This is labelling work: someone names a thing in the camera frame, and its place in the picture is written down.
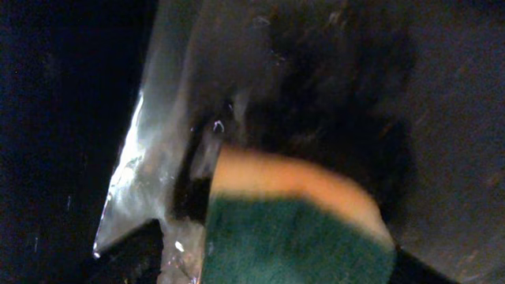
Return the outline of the yellow green sponge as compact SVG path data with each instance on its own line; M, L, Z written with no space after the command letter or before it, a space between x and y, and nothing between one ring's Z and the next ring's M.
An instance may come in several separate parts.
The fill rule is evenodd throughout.
M397 256L353 179L240 148L220 150L205 228L203 283L386 284Z

